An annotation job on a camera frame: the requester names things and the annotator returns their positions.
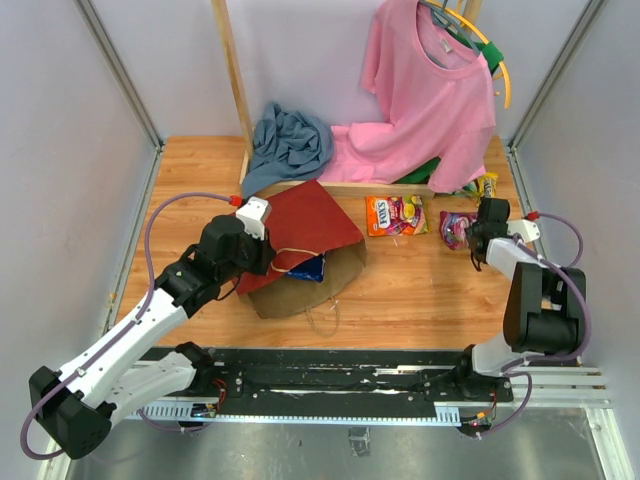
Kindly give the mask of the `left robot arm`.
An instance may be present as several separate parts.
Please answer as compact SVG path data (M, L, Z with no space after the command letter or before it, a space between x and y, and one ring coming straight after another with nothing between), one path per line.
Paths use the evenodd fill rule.
M176 347L149 367L132 366L165 334L220 300L223 285L266 273L275 255L266 217L246 208L214 217L199 242L152 278L145 296L112 330L58 369L36 370L28 380L31 410L20 433L23 452L42 457L28 445L33 422L55 441L59 454L76 460L147 404L183 390L207 393L214 371L207 365L209 356L193 343Z

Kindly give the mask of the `orange Fox's candy bag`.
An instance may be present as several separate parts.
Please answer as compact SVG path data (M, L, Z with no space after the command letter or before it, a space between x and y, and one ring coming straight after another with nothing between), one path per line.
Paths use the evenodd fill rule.
M421 196L368 196L365 205L370 237L416 236L430 232L427 205Z

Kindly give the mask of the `red brown paper bag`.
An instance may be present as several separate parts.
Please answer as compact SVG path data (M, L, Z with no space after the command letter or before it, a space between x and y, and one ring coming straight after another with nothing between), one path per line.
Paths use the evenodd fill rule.
M359 227L316 180L268 198L266 221L276 255L266 275L245 273L237 293L262 319L304 314L314 332L334 336L341 313L337 296L365 269L366 242ZM292 268L325 254L321 283L286 275Z

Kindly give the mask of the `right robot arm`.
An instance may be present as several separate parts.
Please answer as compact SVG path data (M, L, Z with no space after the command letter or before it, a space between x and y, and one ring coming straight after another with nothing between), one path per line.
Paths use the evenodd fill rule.
M489 266L510 281L502 332L467 347L453 370L454 390L465 400L488 395L529 362L571 362L591 338L584 272L531 250L540 237L533 218L509 216L507 200L484 197L465 230L474 268Z

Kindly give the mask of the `blue snack bag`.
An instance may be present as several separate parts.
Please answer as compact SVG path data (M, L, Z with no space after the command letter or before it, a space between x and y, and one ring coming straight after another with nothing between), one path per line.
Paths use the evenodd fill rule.
M325 264L326 256L320 254L292 268L286 275L298 280L321 283L324 280Z

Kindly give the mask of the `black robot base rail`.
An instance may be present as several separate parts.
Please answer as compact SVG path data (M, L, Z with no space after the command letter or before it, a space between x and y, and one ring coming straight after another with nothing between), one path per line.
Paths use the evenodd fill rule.
M439 403L496 407L510 383L475 374L458 350L217 348L204 377L169 399L213 401L221 412L311 422L427 420Z

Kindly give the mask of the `purple Fox's candy bag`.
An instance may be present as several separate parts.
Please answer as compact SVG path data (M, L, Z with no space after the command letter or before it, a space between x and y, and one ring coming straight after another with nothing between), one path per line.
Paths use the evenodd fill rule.
M451 250L467 248L466 230L476 220L476 213L441 211L439 227L441 239Z

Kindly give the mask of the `green snack bag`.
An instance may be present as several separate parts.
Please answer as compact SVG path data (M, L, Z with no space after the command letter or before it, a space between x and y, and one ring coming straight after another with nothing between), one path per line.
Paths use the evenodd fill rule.
M481 182L478 179L475 179L464 187L455 190L452 193L452 196L478 199L483 196L483 192L484 190L481 186Z

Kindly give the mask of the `yellow M&M's candy bag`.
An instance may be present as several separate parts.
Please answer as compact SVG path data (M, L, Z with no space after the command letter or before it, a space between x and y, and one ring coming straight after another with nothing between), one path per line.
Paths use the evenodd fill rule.
M495 198L497 194L497 183L499 175L495 172L486 172L474 180L476 195L479 200L482 198Z

